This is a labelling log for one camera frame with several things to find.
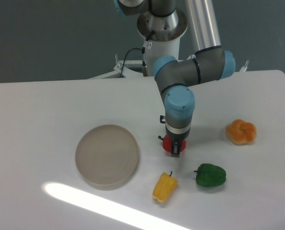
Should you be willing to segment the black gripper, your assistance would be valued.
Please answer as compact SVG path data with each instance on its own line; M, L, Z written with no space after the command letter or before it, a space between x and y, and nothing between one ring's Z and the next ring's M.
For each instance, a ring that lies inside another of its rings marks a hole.
M180 157L180 149L181 149L181 141L186 139L190 133L188 129L186 132L182 132L180 134L169 131L166 128L166 135L172 140L171 142L171 156L175 158Z

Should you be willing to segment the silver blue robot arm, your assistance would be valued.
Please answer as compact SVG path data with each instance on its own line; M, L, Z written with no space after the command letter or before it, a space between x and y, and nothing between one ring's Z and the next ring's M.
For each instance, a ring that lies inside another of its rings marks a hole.
M170 139L166 148L179 157L191 128L195 108L190 87L230 77L235 59L223 50L213 3L186 0L185 10L174 0L117 0L121 15L138 15L137 29L144 38L142 72L152 76L165 108L160 121Z

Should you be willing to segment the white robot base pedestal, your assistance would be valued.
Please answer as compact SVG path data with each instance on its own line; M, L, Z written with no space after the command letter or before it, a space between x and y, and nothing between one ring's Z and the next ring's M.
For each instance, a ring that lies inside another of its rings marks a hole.
M143 76L153 76L154 62L165 56L179 57L180 39L177 38L168 42L145 41L143 44L145 53L142 54L141 60L129 60L128 55L132 51L141 51L141 48L130 49L123 60L115 56L114 70L94 79L111 79L111 78L137 78Z

